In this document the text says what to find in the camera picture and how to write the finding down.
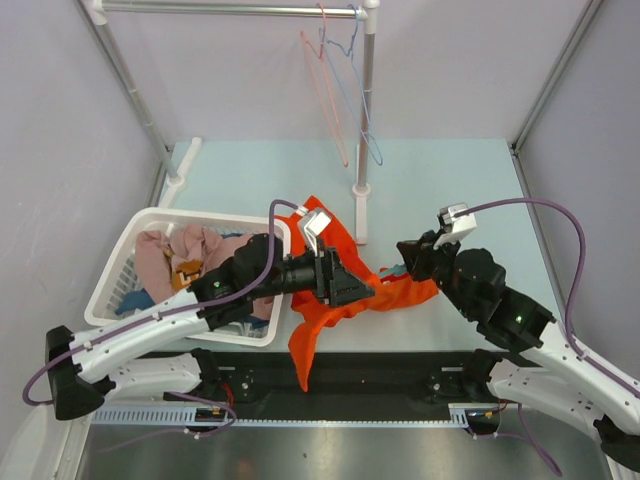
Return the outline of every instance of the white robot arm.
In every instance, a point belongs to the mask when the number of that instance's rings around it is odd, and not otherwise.
[[[476,351],[465,367],[468,392],[480,392],[479,401],[512,400],[552,415],[599,438],[607,455],[640,471],[638,380],[574,337],[570,341],[551,312],[506,285],[505,269],[487,250],[460,251],[460,240],[476,226],[472,210],[466,204],[444,208],[438,232],[399,242],[407,271],[416,281],[434,280],[488,341],[565,383]]]
[[[316,238],[327,218],[308,213],[299,223],[308,249],[299,257],[274,263],[274,252],[275,258],[282,254],[278,256],[277,245],[267,245],[273,236],[255,236],[220,268],[163,304],[111,327],[77,334],[65,327],[51,330],[49,363],[27,384],[23,398],[39,404],[29,398],[29,390],[44,373],[60,420],[86,415],[114,398],[163,392],[206,398],[207,389],[219,380],[212,352],[137,358],[246,317],[255,298],[311,290],[325,303],[340,306],[372,296],[373,290],[342,266],[337,251],[325,249]],[[476,227],[465,204],[442,209],[439,220],[438,232],[397,245],[412,279],[434,280],[467,320],[478,323],[478,333],[562,380],[477,350],[463,370],[469,396],[527,404],[599,439],[607,455],[640,471],[638,380],[577,339],[567,339],[551,312],[506,285],[505,269],[487,250],[460,251],[460,241]]]

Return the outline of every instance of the laundry basket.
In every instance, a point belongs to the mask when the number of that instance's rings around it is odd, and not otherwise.
[[[142,285],[135,273],[135,246],[138,233],[148,230],[161,230],[167,236],[176,227],[188,224],[203,225],[221,235],[256,234],[269,231],[267,218],[224,215],[190,210],[174,210],[164,208],[146,208],[138,212],[125,228],[116,246],[111,252],[107,265],[100,276],[84,318],[90,325],[105,326],[121,320],[133,312],[116,315],[124,295],[133,290],[140,290]],[[289,227],[281,221],[275,221],[275,234],[282,240],[283,254],[291,251],[291,235]],[[271,319],[267,326],[253,328],[249,323],[231,323],[213,332],[194,335],[190,338],[211,340],[216,342],[237,343],[264,347],[271,343],[276,334],[282,295],[274,298]]]

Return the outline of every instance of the white wall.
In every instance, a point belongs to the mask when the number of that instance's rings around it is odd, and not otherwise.
[[[640,377],[640,2],[605,3],[593,30],[522,154],[533,195],[572,210],[584,226],[587,262],[578,334]],[[568,292],[578,244],[564,219],[542,212],[558,276]]]
[[[382,0],[374,71],[377,134],[513,139],[585,3]],[[328,137],[299,39],[304,28],[317,40],[319,20],[109,18],[171,142],[196,134],[222,140]],[[352,27],[348,20],[329,20],[328,32],[347,42]],[[340,71],[352,78],[344,62]]]
[[[71,0],[9,0],[0,15],[0,457],[30,408],[44,336],[77,329],[156,164]],[[39,398],[49,395],[46,380]]]

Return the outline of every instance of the blue cloth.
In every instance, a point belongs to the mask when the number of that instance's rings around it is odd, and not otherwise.
[[[382,278],[386,278],[386,277],[390,277],[390,276],[394,276],[394,277],[401,277],[402,275],[404,275],[405,273],[407,273],[407,267],[402,264],[402,265],[394,265],[393,267],[385,270],[384,272],[381,272],[379,277]]]
[[[143,288],[142,290],[136,290],[126,293],[124,297],[122,297],[122,303],[120,303],[120,306],[115,311],[115,314],[122,315],[123,313],[131,312],[136,309],[146,310],[147,308],[151,308],[154,305],[155,303],[153,303],[151,295],[149,295],[149,293],[147,293],[147,291]],[[250,323],[251,326],[255,329],[263,328],[269,325],[268,320],[262,320],[261,318],[254,317],[253,315],[249,315],[242,321],[244,323]]]
[[[147,293],[147,291],[143,288],[142,290],[136,290],[133,292],[126,293],[124,297],[122,297],[122,302],[120,306],[116,309],[116,315],[122,315],[123,313],[130,312],[135,310],[136,308],[140,310],[146,310],[147,308],[151,308],[155,305],[151,295]]]
[[[262,320],[261,318],[254,317],[253,315],[249,315],[243,320],[243,322],[250,323],[251,326],[255,329],[266,327],[267,325],[269,325],[269,320]]]

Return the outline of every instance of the metal pole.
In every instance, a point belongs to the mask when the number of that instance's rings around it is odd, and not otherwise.
[[[590,0],[583,9],[582,15],[569,35],[569,39],[565,43],[560,57],[558,57],[558,60],[551,69],[551,73],[545,81],[542,91],[538,95],[538,98],[536,98],[533,107],[529,111],[524,124],[516,136],[514,141],[514,150],[516,153],[519,153],[520,150],[522,150],[522,146],[529,137],[529,133],[531,133],[531,130],[542,113],[542,110],[547,105],[549,98],[551,98],[551,95],[553,95],[553,92],[555,92],[558,87],[560,79],[567,70],[567,66],[573,59],[578,47],[582,44],[582,41],[585,39],[587,32],[593,25],[597,13],[605,2],[606,0]]]
[[[94,31],[98,37],[99,45],[103,48],[103,51],[111,65],[113,66],[116,75],[122,85],[124,86],[131,103],[133,103],[133,107],[138,115],[138,119],[142,126],[144,127],[144,131],[147,134],[149,141],[151,142],[151,146],[158,157],[158,159],[164,165],[164,168],[167,171],[167,175],[171,178],[176,178],[178,176],[178,172],[176,171],[176,167],[171,162],[171,156],[167,150],[167,147],[162,139],[162,135],[158,131],[156,124],[153,122],[149,110],[138,91],[138,87],[136,86],[133,78],[131,76],[131,72],[127,67],[127,64],[118,49],[118,45],[116,44],[115,39],[113,38],[113,34],[111,33],[111,29],[107,23],[102,25],[93,24]]]
[[[362,87],[364,89],[364,104],[362,105],[362,132],[358,149],[358,179],[357,188],[367,187],[367,159],[369,157],[369,120],[371,116],[371,87],[373,83],[373,47],[375,33],[365,33],[364,60],[362,63]]]
[[[107,12],[135,13],[192,13],[209,15],[260,15],[276,17],[322,17],[353,19],[356,12],[352,8],[243,5],[206,2],[162,2],[146,0],[104,0],[102,8]],[[360,19],[367,18],[364,9],[358,9]]]

